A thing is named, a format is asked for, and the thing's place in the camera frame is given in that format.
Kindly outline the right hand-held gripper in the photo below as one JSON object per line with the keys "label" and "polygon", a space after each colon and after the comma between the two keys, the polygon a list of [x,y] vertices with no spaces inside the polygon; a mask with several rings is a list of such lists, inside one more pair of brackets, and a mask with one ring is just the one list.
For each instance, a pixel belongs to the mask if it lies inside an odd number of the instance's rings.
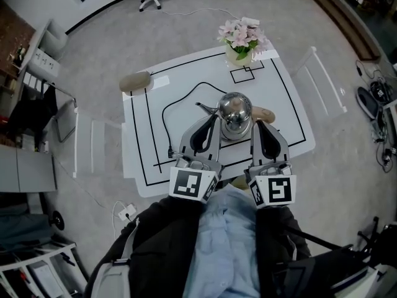
{"label": "right hand-held gripper", "polygon": [[297,176],[292,174],[291,164],[284,162],[289,160],[289,147],[281,133],[256,121],[251,129],[251,155],[254,166],[244,173],[257,209],[295,203]]}

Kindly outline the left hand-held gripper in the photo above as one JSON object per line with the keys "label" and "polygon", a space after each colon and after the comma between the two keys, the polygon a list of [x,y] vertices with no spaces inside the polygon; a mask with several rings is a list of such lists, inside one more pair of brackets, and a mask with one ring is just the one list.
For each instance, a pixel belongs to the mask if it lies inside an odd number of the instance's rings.
{"label": "left hand-held gripper", "polygon": [[176,165],[170,169],[171,197],[208,202],[223,171],[217,162],[220,142],[221,120],[217,115],[198,120],[184,132]]}

